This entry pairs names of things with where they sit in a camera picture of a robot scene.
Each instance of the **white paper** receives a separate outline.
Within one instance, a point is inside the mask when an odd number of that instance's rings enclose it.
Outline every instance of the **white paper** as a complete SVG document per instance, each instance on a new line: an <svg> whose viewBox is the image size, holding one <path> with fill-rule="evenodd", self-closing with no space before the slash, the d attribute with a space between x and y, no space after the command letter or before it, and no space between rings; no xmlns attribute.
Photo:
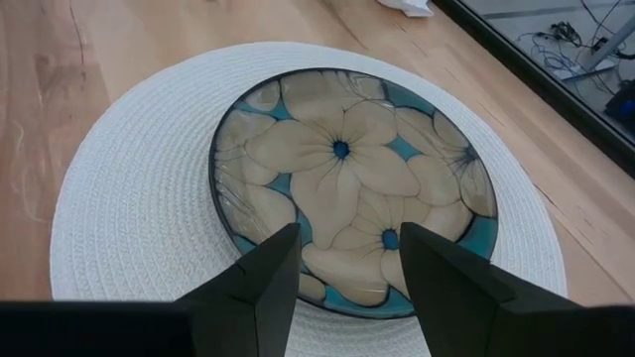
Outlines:
<svg viewBox="0 0 635 357"><path fill-rule="evenodd" d="M433 16L428 7L428 0L377 0L380 4L404 12L408 17Z"/></svg>

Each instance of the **woven placemat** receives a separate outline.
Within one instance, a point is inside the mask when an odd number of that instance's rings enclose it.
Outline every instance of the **woven placemat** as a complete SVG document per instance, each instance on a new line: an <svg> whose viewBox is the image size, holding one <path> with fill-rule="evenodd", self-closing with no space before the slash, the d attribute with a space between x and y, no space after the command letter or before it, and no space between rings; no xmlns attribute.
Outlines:
<svg viewBox="0 0 635 357"><path fill-rule="evenodd" d="M465 134L499 207L495 265L567 294L560 247L540 198L501 140L442 89L388 63L293 43L213 51L167 68L114 103L87 135L63 182L51 244L55 299L172 300L239 254L211 201L207 155L219 119L268 77L338 67L421 95ZM298 302L289 356L425 356L415 318L346 317Z"/></svg>

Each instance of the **wooden table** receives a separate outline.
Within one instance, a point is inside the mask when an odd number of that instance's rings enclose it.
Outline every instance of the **wooden table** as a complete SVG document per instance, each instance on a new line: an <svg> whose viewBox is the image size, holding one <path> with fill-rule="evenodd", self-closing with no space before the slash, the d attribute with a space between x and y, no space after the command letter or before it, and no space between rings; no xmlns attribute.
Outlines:
<svg viewBox="0 0 635 357"><path fill-rule="evenodd" d="M0 0L0 298L51 298L55 203L77 146L149 75L204 52L296 41L434 82L500 135L542 193L571 298L635 298L635 181L433 6L374 0Z"/></svg>

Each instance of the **painted flower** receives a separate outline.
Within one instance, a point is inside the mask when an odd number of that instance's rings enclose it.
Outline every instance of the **painted flower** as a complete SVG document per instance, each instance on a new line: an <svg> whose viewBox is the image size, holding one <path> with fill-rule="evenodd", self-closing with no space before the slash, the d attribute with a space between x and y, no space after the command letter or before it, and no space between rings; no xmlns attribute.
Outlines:
<svg viewBox="0 0 635 357"><path fill-rule="evenodd" d="M427 182L422 183L422 190L436 189L442 181L454 177L458 182L457 197L473 212L485 217L496 215L494 189L485 166L474 148L463 134L443 115L435 110L433 117L410 108L397 108L395 122L399 135L425 156L425 164L420 170L426 171ZM449 166L451 173L439 171L438 168ZM422 200L426 203L439 203ZM454 196L444 196L444 201L453 200Z"/></svg>
<svg viewBox="0 0 635 357"><path fill-rule="evenodd" d="M311 223L313 241L330 247L355 216L362 186L414 196L419 184L385 145L397 136L394 107L379 80L359 73L301 72L280 80L282 120L247 141L248 156L278 173L293 173L291 194Z"/></svg>
<svg viewBox="0 0 635 357"><path fill-rule="evenodd" d="M424 162L421 157L414 157L408 164L416 168ZM471 217L471 212L458 199L432 206L419 196L385 196L363 188L354 219L335 236L331 247L324 250L309 244L303 249L302 257L314 275L345 298L363 306L374 306L386 299L390 286L409 297L399 258L403 222L420 224L456 241Z"/></svg>
<svg viewBox="0 0 635 357"><path fill-rule="evenodd" d="M269 111L279 101L277 82L265 85L245 101L253 108ZM288 223L296 221L296 208L283 194L263 185L278 173L266 169L247 156L245 143L271 128L270 116L231 111L216 142L216 187L220 204L235 233L260 243ZM300 274L301 293L314 300L324 299L326 289L318 279Z"/></svg>

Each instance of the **plate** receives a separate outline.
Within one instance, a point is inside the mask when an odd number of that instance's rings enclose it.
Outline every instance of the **plate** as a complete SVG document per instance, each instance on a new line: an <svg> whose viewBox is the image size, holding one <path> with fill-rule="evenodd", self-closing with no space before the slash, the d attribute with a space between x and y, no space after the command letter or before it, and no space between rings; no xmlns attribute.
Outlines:
<svg viewBox="0 0 635 357"><path fill-rule="evenodd" d="M299 298L366 318L414 314L399 229L415 222L489 259L489 174L438 108L373 75L309 68L269 78L224 114L209 154L215 209L245 254L301 224Z"/></svg>

